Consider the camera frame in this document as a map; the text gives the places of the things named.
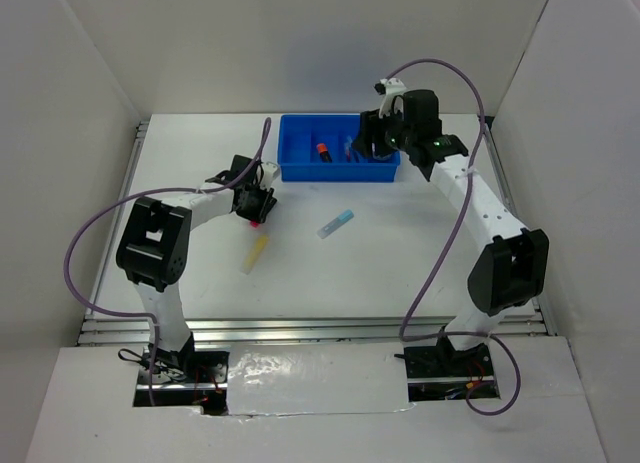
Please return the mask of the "blue gel pen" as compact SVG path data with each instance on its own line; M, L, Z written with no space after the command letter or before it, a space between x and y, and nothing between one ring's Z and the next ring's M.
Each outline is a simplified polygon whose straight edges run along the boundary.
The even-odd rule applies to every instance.
M350 155L350 158L351 158L352 162L354 162L356 164L359 164L361 162L360 154L357 151L357 149L355 148L353 142L351 142L350 146L349 146L349 155Z

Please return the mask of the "red gel pen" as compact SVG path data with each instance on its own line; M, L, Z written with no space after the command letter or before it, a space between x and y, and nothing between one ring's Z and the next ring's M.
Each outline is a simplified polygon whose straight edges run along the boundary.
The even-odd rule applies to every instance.
M350 163L352 160L351 157L351 144L352 144L352 138L350 136L347 136L345 138L345 141L343 143L343 150L344 150L344 156L345 156L345 161Z

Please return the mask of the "yellow highlighter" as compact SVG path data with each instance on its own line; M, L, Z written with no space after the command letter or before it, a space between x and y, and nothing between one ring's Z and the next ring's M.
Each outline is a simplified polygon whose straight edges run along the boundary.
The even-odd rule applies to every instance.
M240 271L243 274L248 275L252 271L268 243L269 236L265 234L255 240L241 264Z

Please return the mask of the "orange highlighter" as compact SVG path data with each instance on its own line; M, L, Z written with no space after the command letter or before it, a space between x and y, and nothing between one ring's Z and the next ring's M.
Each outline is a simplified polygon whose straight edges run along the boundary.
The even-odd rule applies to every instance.
M318 153L318 155L319 155L319 157L320 157L322 162L324 162L324 163L332 163L333 162L331 154L330 154L330 152L328 150L328 147L326 146L325 143L318 143L316 145L316 150L317 150L317 153Z

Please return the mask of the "light blue highlighter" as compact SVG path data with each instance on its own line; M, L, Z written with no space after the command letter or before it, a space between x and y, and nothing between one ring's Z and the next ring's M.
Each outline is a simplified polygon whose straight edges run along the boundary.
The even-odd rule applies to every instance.
M325 239L354 218L351 210L345 210L317 231L317 236Z

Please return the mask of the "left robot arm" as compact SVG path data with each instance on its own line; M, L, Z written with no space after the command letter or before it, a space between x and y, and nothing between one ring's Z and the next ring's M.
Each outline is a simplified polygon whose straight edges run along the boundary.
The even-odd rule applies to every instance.
M280 175L273 162L236 155L231 168L194 192L164 200L136 199L121 237L116 264L153 316L149 350L176 382L197 370L195 342L183 312L178 281L188 257L190 234L221 216L236 214L262 224L277 203L272 185Z

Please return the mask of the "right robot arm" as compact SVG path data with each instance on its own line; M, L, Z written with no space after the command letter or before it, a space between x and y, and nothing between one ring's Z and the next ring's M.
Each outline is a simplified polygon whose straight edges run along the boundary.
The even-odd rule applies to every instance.
M431 90L409 90L396 78L375 89L379 109L361 113L355 151L382 159L403 152L424 178L457 210L456 229L467 228L479 251L467 278L468 304L437 338L436 362L460 374L471 354L512 308L526 305L544 288L549 239L530 230L477 174L475 155L442 130L439 100Z

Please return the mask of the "blue plastic divided bin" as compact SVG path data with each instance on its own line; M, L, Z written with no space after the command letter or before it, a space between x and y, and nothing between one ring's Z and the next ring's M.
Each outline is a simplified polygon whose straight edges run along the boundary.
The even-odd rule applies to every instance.
M400 166L399 154L387 160L360 155L361 162L346 162L343 143L356 137L357 114L285 114L280 118L278 164L285 182L392 183ZM325 143L332 163L321 161L316 145Z

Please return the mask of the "white foil sheet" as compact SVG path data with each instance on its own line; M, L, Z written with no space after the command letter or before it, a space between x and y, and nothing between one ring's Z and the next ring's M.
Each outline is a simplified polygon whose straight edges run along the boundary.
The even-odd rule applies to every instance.
M236 345L229 354L232 415L394 413L409 409L402 345Z

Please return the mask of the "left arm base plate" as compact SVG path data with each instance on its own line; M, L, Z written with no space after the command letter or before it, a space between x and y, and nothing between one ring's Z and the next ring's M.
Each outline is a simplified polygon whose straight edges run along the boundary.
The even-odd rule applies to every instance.
M227 409L228 351L196 352L186 370L157 359L149 376L148 354L134 357L139 366L134 407L199 408L205 415L222 416Z

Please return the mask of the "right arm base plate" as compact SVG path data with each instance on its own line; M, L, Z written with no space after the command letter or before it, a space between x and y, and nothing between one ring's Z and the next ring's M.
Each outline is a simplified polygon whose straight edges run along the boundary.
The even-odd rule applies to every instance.
M481 344L470 354L446 360L442 345L406 346L394 357L405 365L410 402L499 397L489 348Z

